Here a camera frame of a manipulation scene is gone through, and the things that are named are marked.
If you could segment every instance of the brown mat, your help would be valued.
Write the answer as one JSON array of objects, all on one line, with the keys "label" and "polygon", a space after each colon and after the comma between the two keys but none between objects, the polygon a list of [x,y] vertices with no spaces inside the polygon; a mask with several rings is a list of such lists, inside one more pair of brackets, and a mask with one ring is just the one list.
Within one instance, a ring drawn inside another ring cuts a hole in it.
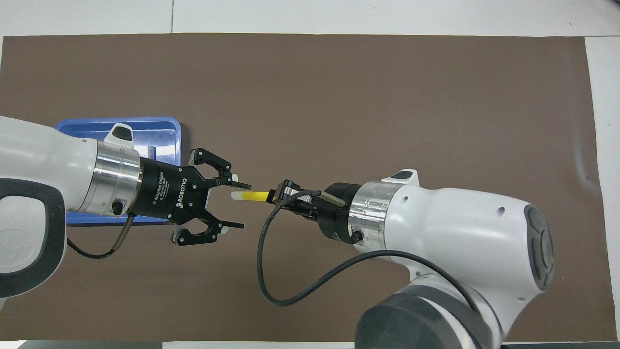
[{"label": "brown mat", "polygon": [[[8,37],[3,53],[0,115],[46,125],[173,116],[185,156],[205,147],[255,189],[284,178],[323,189],[412,167],[426,188],[532,202],[554,228],[557,271],[508,339],[616,339],[582,38]],[[216,189],[210,208],[246,229],[177,247],[170,227],[135,227],[106,260],[69,250],[47,283],[7,301],[0,339],[352,341],[361,314],[407,284],[404,267],[367,261],[298,305],[271,306],[255,249],[272,207],[230,191]],[[102,253],[118,230],[69,235]],[[265,253],[280,297],[356,254],[291,214]]]}]

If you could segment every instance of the black button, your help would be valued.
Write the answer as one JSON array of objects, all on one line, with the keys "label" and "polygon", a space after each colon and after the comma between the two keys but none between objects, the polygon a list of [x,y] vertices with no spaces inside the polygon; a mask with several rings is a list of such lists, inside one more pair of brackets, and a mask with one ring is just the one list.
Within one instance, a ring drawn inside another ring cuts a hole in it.
[{"label": "black button", "polygon": [[128,141],[132,140],[131,130],[123,126],[114,127],[114,130],[112,130],[112,135],[122,140],[128,140]]},{"label": "black button", "polygon": [[115,201],[112,203],[112,213],[115,215],[120,215],[123,213],[123,203]]},{"label": "black button", "polygon": [[551,234],[548,230],[543,230],[541,233],[541,253],[542,262],[547,270],[553,266],[553,241],[551,241]]},{"label": "black button", "polygon": [[531,226],[536,229],[537,232],[542,233],[543,230],[547,228],[547,219],[537,208],[530,208],[528,210],[528,217]]},{"label": "black button", "polygon": [[411,171],[400,171],[397,174],[395,174],[394,176],[391,176],[390,178],[394,178],[394,179],[409,179],[413,175],[414,175],[414,173],[411,172]]}]

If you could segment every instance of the black cable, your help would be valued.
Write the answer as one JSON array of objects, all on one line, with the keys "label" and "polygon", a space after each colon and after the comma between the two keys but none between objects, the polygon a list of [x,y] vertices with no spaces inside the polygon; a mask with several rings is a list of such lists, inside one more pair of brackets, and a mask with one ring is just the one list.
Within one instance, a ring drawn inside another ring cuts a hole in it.
[{"label": "black cable", "polygon": [[114,252],[116,252],[116,250],[109,250],[108,252],[104,253],[103,255],[91,255],[88,252],[84,252],[81,248],[77,247],[75,243],[73,243],[73,241],[71,241],[70,238],[67,238],[67,245],[69,245],[73,250],[75,250],[75,252],[78,252],[80,255],[86,257],[86,258],[92,258],[94,260],[100,260],[106,257],[109,257],[110,255],[112,255]]},{"label": "black cable", "polygon": [[275,218],[276,214],[278,214],[278,212],[282,208],[284,208],[286,205],[293,202],[293,200],[301,196],[316,197],[319,195],[321,195],[321,192],[318,190],[304,190],[304,191],[300,191],[298,193],[295,193],[293,195],[290,195],[284,198],[284,200],[282,200],[280,203],[278,203],[275,206],[275,208],[273,209],[269,217],[267,217],[267,220],[265,221],[265,225],[263,225],[263,229],[260,231],[259,249],[258,249],[258,254],[256,257],[256,264],[257,264],[258,275],[259,275],[260,290],[263,296],[267,299],[269,303],[273,304],[274,306],[278,306],[278,307],[290,306],[304,299],[305,297],[310,295],[310,293],[314,292],[317,288],[319,288],[321,285],[328,282],[329,279],[333,278],[339,272],[347,269],[348,267],[354,265],[355,263],[359,263],[361,261],[374,258],[374,257],[379,257],[379,256],[396,256],[396,257],[403,257],[403,258],[406,258],[412,261],[416,261],[420,264],[423,264],[429,267],[433,271],[437,272],[439,275],[444,277],[447,280],[447,282],[452,284],[452,286],[454,286],[463,295],[463,297],[465,298],[465,301],[467,301],[467,303],[469,304],[469,306],[474,312],[478,313],[479,315],[481,314],[480,309],[478,309],[478,307],[476,306],[476,303],[474,302],[472,297],[469,295],[469,293],[463,288],[461,284],[459,284],[458,281],[456,281],[452,276],[450,276],[450,274],[448,274],[445,270],[441,269],[439,266],[433,264],[431,261],[428,261],[420,256],[416,256],[416,255],[413,255],[407,252],[395,251],[395,250],[380,250],[380,251],[367,252],[361,255],[357,255],[345,261],[341,265],[338,265],[337,267],[335,267],[334,269],[332,269],[325,275],[321,276],[317,281],[315,281],[312,285],[310,285],[310,287],[308,287],[304,291],[301,291],[297,295],[291,298],[288,298],[288,299],[283,299],[283,300],[275,299],[267,290],[267,286],[265,285],[265,277],[263,274],[263,247],[265,245],[265,237],[267,236],[267,230],[269,229],[269,225],[273,221],[273,218]]},{"label": "black cable", "polygon": [[110,255],[112,255],[114,252],[116,252],[120,248],[120,245],[123,243],[123,241],[125,240],[125,237],[127,236],[127,233],[129,232],[129,228],[131,227],[133,223],[134,217],[136,217],[136,215],[134,214],[127,215],[127,220],[125,221],[125,224],[123,225],[123,228],[121,229],[120,234],[118,234],[117,241],[114,243],[114,246],[108,252],[104,253],[103,255],[91,255],[90,253],[85,252],[81,248],[77,247],[76,244],[73,243],[73,241],[71,241],[70,238],[67,238],[67,245],[69,245],[69,247],[75,250],[75,252],[78,252],[80,255],[86,258],[91,258],[93,260],[101,260],[103,258],[109,257]]}]

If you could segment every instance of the blue plastic tray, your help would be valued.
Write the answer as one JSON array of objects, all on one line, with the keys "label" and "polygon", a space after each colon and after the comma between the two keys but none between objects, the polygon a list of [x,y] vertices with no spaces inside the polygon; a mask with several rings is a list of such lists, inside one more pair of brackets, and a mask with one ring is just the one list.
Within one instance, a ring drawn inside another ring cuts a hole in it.
[{"label": "blue plastic tray", "polygon": [[[133,142],[140,156],[172,165],[181,164],[181,125],[173,117],[121,117],[113,119],[66,119],[56,130],[73,137],[104,140],[112,126],[122,122],[133,129]],[[122,225],[126,215],[109,217],[83,212],[67,212],[68,225]],[[136,216],[134,224],[163,224],[166,219]]]}]

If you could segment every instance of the black plastic housing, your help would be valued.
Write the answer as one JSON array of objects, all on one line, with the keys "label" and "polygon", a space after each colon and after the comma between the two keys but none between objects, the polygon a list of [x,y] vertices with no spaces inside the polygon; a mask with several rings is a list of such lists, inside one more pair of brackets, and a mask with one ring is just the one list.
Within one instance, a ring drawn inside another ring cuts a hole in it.
[{"label": "black plastic housing", "polygon": [[320,199],[312,201],[316,203],[319,228],[326,237],[345,243],[359,241],[358,238],[349,236],[348,215],[351,202],[360,188],[360,184],[334,183],[325,189],[326,193],[344,200],[347,203],[345,207],[338,207]]}]

